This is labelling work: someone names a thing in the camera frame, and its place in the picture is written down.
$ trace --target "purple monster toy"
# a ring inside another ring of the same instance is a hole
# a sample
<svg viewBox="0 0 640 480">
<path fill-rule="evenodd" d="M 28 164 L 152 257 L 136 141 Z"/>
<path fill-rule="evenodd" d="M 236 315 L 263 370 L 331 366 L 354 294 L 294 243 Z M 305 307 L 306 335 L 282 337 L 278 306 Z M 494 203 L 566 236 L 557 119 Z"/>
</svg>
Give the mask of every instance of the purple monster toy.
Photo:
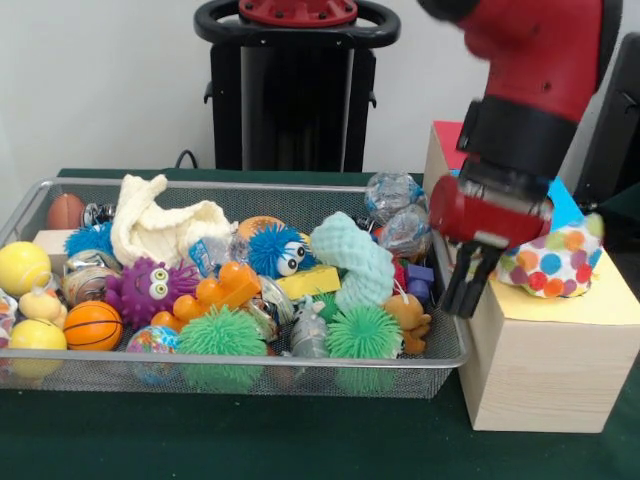
<svg viewBox="0 0 640 480">
<path fill-rule="evenodd" d="M 182 295 L 193 294 L 199 281 L 195 266 L 166 269 L 164 262 L 139 258 L 133 267 L 124 267 L 122 278 L 107 277 L 105 302 L 138 330 L 149 325 L 156 313 L 171 312 L 173 302 Z"/>
</svg>

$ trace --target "red robot arm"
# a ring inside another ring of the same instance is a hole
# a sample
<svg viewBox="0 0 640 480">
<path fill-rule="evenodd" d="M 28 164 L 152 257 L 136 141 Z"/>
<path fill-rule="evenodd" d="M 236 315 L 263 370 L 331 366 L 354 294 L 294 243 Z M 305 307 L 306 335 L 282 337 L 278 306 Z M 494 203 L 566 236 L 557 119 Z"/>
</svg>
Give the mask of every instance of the red robot arm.
<svg viewBox="0 0 640 480">
<path fill-rule="evenodd" d="M 606 71 L 622 0 L 418 1 L 490 62 L 485 96 L 472 102 L 458 140 L 468 157 L 430 199 L 431 225 L 466 244 L 443 308 L 468 318 L 502 252 L 548 231 L 549 185 Z M 483 260 L 468 280 L 478 250 Z"/>
</svg>

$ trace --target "white wall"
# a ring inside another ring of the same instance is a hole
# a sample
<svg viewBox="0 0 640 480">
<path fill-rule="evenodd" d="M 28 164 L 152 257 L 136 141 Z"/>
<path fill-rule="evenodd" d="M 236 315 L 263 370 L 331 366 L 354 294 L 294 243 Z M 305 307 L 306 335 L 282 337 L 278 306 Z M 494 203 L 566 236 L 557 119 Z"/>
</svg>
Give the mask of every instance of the white wall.
<svg viewBox="0 0 640 480">
<path fill-rule="evenodd" d="M 211 110 L 202 104 L 209 45 L 192 26 L 203 1 L 2 0 L 0 165 L 12 186 L 22 192 L 62 167 L 163 168 L 187 147 L 212 166 Z M 403 32 L 376 52 L 379 105 L 365 169 L 422 171 L 430 123 L 461 120 L 487 66 L 415 0 L 379 1 L 400 14 Z M 640 0 L 625 2 L 623 32 L 632 27 L 640 29 Z M 570 185 L 601 97 L 563 168 Z"/>
</svg>

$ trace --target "metal mesh tray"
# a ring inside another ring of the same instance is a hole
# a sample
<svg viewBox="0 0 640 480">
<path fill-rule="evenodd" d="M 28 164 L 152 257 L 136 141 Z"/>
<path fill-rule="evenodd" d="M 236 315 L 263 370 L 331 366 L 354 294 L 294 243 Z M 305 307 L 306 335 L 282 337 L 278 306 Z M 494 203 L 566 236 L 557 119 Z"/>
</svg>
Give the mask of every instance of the metal mesh tray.
<svg viewBox="0 0 640 480">
<path fill-rule="evenodd" d="M 0 231 L 0 245 L 33 240 L 45 228 L 49 206 L 63 193 L 73 193 L 86 202 L 116 203 L 119 180 L 55 178 L 36 184 Z M 203 199 L 218 203 L 231 221 L 254 215 L 273 215 L 303 232 L 310 233 L 322 220 L 341 210 L 364 214 L 364 189 L 360 187 L 289 186 L 254 183 L 169 182 L 157 202 L 163 208 L 185 207 Z M 435 248 L 442 253 L 439 239 Z M 440 279 L 448 282 L 446 269 Z M 0 388 L 61 391 L 117 391 L 166 393 L 238 393 L 237 385 L 218 382 L 198 387 L 186 381 L 193 368 L 216 372 L 255 372 L 257 381 L 248 393 L 256 395 L 325 395 L 396 398 L 432 398 L 451 369 L 468 357 L 467 325 L 440 311 L 433 314 L 428 348 L 421 356 L 396 360 L 304 359 L 216 355 L 161 355 L 117 352 L 0 350 Z M 131 332 L 126 332 L 121 350 Z M 273 344 L 287 348 L 288 332 Z M 59 366 L 44 379 L 26 380 L 12 374 L 13 362 L 29 362 L 46 369 Z M 170 372 L 162 385 L 148 385 L 136 371 L 161 364 Z"/>
</svg>

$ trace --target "polka dot fabric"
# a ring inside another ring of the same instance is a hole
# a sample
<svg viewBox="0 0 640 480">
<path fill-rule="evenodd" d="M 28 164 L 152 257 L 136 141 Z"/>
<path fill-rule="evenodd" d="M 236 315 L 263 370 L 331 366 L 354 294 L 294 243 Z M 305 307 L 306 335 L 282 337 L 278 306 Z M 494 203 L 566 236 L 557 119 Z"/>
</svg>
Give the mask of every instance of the polka dot fabric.
<svg viewBox="0 0 640 480">
<path fill-rule="evenodd" d="M 582 295 L 591 286 L 603 237 L 602 218 L 589 215 L 506 252 L 498 262 L 497 278 L 537 297 Z"/>
</svg>

